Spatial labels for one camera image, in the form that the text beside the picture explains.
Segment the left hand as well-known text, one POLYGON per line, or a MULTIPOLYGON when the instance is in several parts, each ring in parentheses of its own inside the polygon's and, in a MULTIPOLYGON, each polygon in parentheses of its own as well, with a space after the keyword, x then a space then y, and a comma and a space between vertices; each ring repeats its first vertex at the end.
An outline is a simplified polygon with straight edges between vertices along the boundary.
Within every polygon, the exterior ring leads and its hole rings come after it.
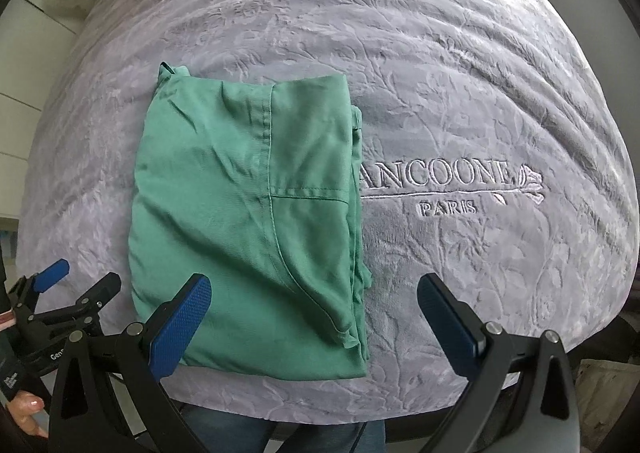
POLYGON ((35 416, 44 410, 44 402, 30 392, 20 390, 6 405, 14 423, 27 436, 48 439, 49 434, 36 421, 35 416))

